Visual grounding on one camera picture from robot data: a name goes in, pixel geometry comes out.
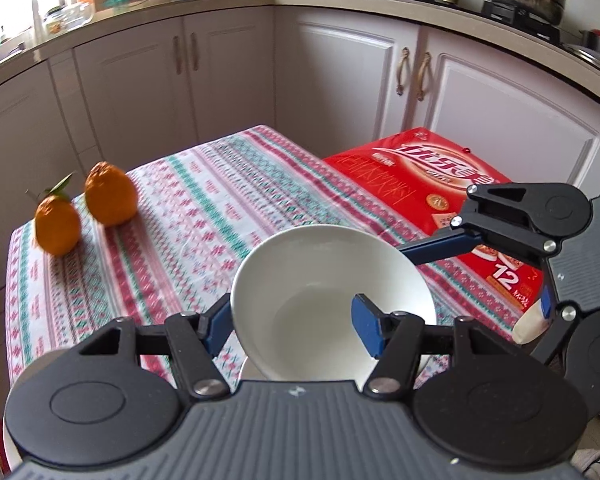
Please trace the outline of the gloved right hand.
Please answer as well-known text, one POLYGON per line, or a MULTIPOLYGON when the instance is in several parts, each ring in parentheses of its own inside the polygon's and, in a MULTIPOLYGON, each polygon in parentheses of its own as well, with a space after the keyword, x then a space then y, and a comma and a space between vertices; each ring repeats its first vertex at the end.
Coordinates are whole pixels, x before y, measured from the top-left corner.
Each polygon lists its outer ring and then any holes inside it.
POLYGON ((542 309, 542 301, 536 300, 516 322, 512 339, 515 344, 523 346, 538 339, 550 327, 550 319, 547 318, 542 309))

